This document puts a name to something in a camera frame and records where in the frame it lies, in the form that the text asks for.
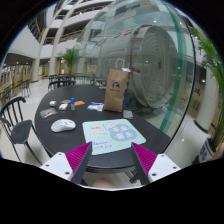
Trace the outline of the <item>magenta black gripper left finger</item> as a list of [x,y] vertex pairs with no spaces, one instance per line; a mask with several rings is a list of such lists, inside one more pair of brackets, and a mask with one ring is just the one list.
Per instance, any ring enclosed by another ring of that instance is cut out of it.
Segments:
[[89,159],[92,154],[92,143],[85,143],[66,154],[66,158],[73,171],[73,181],[80,184],[86,171]]

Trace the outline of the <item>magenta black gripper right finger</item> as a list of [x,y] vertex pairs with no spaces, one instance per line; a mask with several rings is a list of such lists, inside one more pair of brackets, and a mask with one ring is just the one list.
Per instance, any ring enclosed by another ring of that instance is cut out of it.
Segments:
[[157,155],[149,149],[134,142],[131,143],[131,154],[137,170],[137,176],[141,184],[149,184],[148,172],[155,162]]

